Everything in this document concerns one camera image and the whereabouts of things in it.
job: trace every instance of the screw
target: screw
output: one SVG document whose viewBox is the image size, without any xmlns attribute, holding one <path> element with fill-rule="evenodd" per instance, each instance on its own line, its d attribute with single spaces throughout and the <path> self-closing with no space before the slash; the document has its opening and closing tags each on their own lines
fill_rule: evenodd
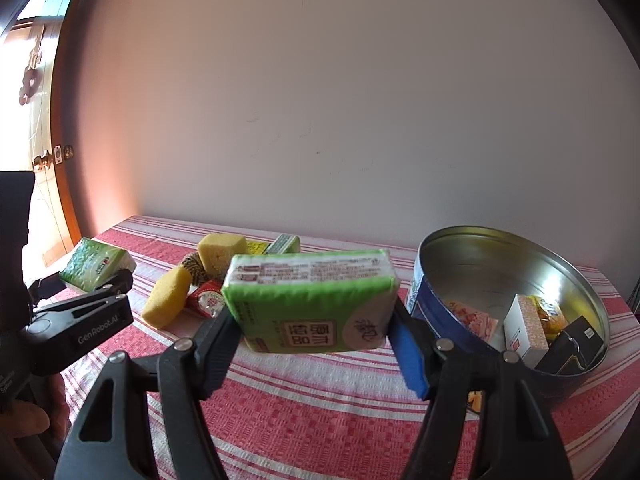
<svg viewBox="0 0 640 480">
<path fill-rule="evenodd" d="M 453 341 L 446 337 L 441 337 L 440 339 L 436 339 L 436 348 L 441 352 L 449 352 L 453 350 Z"/>
<path fill-rule="evenodd" d="M 116 350 L 113 354 L 109 356 L 110 363 L 121 363 L 124 361 L 124 358 L 127 356 L 127 353 L 123 350 Z"/>
<path fill-rule="evenodd" d="M 507 350 L 506 352 L 504 352 L 502 354 L 502 358 L 506 363 L 509 363 L 510 365 L 514 365 L 520 360 L 520 356 L 513 350 Z"/>
<path fill-rule="evenodd" d="M 193 346 L 193 341 L 188 337 L 183 337 L 181 339 L 178 339 L 178 341 L 174 343 L 174 349 L 180 352 L 184 352 L 185 350 L 190 349 L 192 346 Z"/>
</svg>

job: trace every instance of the green soap box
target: green soap box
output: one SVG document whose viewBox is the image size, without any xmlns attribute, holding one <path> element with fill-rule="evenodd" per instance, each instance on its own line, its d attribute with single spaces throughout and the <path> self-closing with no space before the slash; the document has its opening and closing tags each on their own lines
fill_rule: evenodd
<svg viewBox="0 0 640 480">
<path fill-rule="evenodd" d="M 60 271 L 60 279 L 76 290 L 91 292 L 120 269 L 136 270 L 136 263 L 127 251 L 82 238 L 69 263 Z"/>
<path fill-rule="evenodd" d="M 222 294 L 257 352 L 341 352 L 382 345 L 399 283 L 385 250 L 236 254 Z"/>
</svg>

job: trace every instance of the yellow package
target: yellow package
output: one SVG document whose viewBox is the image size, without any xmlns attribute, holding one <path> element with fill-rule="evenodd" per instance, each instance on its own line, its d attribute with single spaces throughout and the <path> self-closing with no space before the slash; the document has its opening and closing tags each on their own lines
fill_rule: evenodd
<svg viewBox="0 0 640 480">
<path fill-rule="evenodd" d="M 264 254 L 267 247 L 269 247 L 268 242 L 258 242 L 256 240 L 246 241 L 246 250 L 248 254 Z"/>
<path fill-rule="evenodd" d="M 549 343 L 553 342 L 558 337 L 558 334 L 569 324 L 562 310 L 560 310 L 560 305 L 555 301 L 550 302 L 539 296 L 529 296 L 529 298 L 536 306 L 546 340 Z"/>
</svg>

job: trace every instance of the red package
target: red package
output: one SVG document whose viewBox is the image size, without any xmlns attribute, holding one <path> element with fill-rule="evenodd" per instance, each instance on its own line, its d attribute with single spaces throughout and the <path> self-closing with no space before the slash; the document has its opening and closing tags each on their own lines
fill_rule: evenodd
<svg viewBox="0 0 640 480">
<path fill-rule="evenodd" d="M 445 301 L 444 304 L 470 332 L 476 334 L 483 341 L 489 342 L 498 326 L 497 319 L 459 301 Z"/>
<path fill-rule="evenodd" d="M 222 283 L 217 280 L 204 282 L 187 296 L 186 306 L 204 317 L 216 317 L 226 306 L 220 289 Z"/>
</svg>

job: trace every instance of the pink wrapper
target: pink wrapper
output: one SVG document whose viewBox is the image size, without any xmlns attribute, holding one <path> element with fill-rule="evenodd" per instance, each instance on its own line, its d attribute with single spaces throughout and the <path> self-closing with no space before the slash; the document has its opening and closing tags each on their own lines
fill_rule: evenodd
<svg viewBox="0 0 640 480">
<path fill-rule="evenodd" d="M 464 324 L 471 333 L 488 342 L 498 326 L 498 320 L 489 316 L 486 312 L 476 310 L 459 301 L 445 301 L 444 304 L 450 312 Z"/>
</svg>

